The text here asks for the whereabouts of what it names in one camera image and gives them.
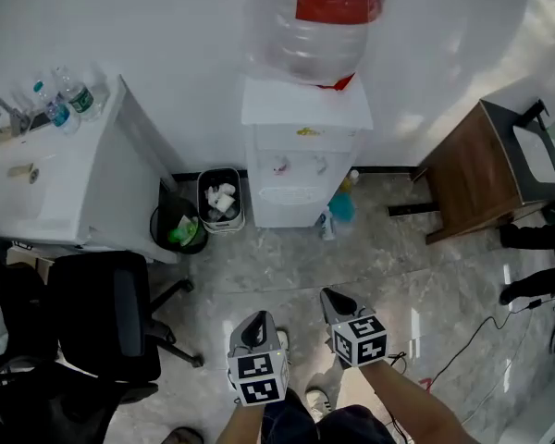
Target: black office chair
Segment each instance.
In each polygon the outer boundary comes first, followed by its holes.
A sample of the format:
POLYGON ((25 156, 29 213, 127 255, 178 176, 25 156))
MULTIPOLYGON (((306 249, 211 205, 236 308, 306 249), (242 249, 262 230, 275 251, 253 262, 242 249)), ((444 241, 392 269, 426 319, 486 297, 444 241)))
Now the black office chair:
POLYGON ((145 259, 131 252, 86 253, 58 258, 48 288, 57 337, 66 360, 81 370, 113 380, 147 382, 160 376, 158 347, 204 364, 173 346, 170 328, 152 313, 179 290, 182 279, 150 302, 145 259))
POLYGON ((49 363, 0 387, 0 444, 101 444, 119 404, 142 400, 158 390, 88 376, 49 363))
POLYGON ((27 264, 0 261, 0 307, 8 330, 0 373, 9 368, 31 368, 57 358, 57 338, 48 317, 47 287, 27 264))

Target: floor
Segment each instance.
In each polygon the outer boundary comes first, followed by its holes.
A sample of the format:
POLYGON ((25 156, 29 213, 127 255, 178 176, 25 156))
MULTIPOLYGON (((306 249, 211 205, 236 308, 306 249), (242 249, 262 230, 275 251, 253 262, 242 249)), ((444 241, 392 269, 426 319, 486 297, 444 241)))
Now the floor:
MULTIPOLYGON (((178 345, 203 354, 205 366, 192 369, 161 351, 158 393, 120 407, 106 443, 159 444, 175 426, 198 428, 206 442, 215 442, 236 397, 227 380, 229 335, 262 309, 290 333, 292 388, 303 395, 308 385, 319 385, 337 407, 360 403, 388 423, 359 372, 343 372, 324 343, 322 287, 337 285, 364 296, 388 330, 390 352, 407 352, 406 376, 419 381, 441 370, 487 315, 503 321, 509 310, 497 299, 506 279, 555 265, 551 252, 501 248, 493 230, 426 246, 424 236, 437 228, 438 215, 390 219, 385 209, 429 201, 423 181, 363 175, 352 195, 355 222, 341 228, 336 240, 320 240, 316 228, 255 228, 247 209, 242 231, 212 236, 203 252, 180 265, 153 265, 153 295, 186 274, 195 284, 195 291, 169 301, 159 318, 172 326, 178 345)), ((540 216, 524 222, 542 225, 540 216)), ((513 310, 527 304, 515 302, 513 310)), ((550 380, 554 317, 548 303, 512 316, 501 331, 486 324, 432 388, 480 442, 498 442, 504 427, 550 380)))

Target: green bottle label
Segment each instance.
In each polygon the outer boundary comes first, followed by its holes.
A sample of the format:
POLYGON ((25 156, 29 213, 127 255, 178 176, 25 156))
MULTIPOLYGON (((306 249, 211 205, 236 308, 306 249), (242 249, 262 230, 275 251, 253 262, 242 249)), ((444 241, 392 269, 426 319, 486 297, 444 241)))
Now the green bottle label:
POLYGON ((82 89, 76 97, 70 100, 70 105, 74 107, 74 110, 81 114, 91 108, 93 102, 94 98, 91 91, 84 86, 84 89, 82 89))

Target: forearm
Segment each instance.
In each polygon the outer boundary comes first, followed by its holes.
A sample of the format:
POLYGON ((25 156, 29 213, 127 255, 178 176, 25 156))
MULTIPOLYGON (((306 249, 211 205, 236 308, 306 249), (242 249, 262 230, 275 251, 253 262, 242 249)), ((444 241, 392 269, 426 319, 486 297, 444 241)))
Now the forearm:
POLYGON ((264 411, 264 405, 238 404, 216 444, 256 444, 264 411))
POLYGON ((417 444, 435 439, 473 442, 452 411, 384 361, 360 368, 375 394, 417 444))

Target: black pants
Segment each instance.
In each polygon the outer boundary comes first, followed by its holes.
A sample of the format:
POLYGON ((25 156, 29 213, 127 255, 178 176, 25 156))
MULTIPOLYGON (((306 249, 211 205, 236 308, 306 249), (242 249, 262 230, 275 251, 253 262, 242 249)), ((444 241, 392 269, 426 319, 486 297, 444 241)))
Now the black pants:
POLYGON ((329 413, 318 424, 298 395, 288 388, 286 399, 265 407, 263 444, 394 444, 387 428, 360 405, 329 413))
MULTIPOLYGON (((506 226, 501 231, 501 243, 505 247, 525 250, 555 250, 555 225, 541 228, 506 226)), ((502 294, 515 299, 553 292, 555 292, 555 268, 539 271, 530 277, 514 281, 502 294)))

